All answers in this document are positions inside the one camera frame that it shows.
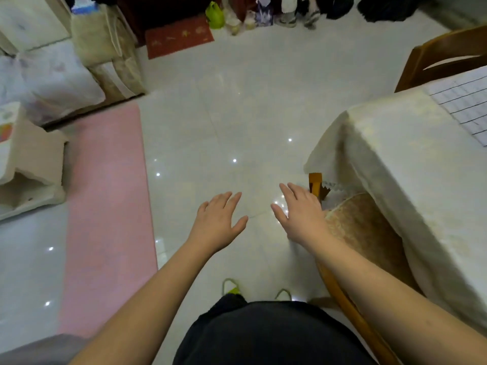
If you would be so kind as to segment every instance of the chair backrest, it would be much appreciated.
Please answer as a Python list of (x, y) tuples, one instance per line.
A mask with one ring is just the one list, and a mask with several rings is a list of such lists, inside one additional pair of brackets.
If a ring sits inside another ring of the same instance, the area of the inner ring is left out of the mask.
[(487, 25), (455, 30), (417, 46), (411, 51), (395, 92), (485, 65), (487, 65)]

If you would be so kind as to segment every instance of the hand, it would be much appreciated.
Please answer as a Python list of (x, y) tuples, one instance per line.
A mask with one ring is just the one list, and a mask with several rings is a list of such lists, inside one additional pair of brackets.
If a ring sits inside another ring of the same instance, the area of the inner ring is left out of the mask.
[(281, 223), (287, 233), (287, 237), (299, 243), (306, 249), (313, 248), (316, 241), (329, 235), (321, 204), (315, 195), (312, 195), (302, 187), (288, 183), (279, 184), (287, 202), (288, 216), (276, 204), (271, 209), (276, 219)]
[(201, 204), (188, 242), (208, 248), (214, 254), (228, 246), (245, 229), (248, 216), (241, 217), (232, 227), (232, 215), (242, 193), (239, 192), (232, 198), (230, 196), (232, 193), (226, 192)]

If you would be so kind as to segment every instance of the right hand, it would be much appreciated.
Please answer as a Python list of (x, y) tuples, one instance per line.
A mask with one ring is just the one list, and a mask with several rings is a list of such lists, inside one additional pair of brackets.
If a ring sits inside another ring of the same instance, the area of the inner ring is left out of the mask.
[(276, 219), (289, 239), (307, 250), (313, 249), (323, 237), (330, 235), (320, 202), (308, 190), (293, 183), (288, 183), (287, 187), (281, 183), (279, 188), (286, 199), (288, 215), (279, 206), (272, 204), (271, 209)]

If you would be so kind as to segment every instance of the green plastic bag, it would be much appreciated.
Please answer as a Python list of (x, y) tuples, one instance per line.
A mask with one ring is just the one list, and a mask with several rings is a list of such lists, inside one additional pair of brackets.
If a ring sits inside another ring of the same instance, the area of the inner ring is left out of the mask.
[(220, 29), (225, 25), (223, 12), (215, 1), (210, 2), (204, 13), (211, 29)]

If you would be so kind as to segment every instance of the grid paper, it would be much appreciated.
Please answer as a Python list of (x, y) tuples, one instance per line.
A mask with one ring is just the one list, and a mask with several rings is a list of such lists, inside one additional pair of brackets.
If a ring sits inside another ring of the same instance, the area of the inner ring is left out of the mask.
[(479, 67), (425, 86), (482, 146), (487, 147), (487, 67)]

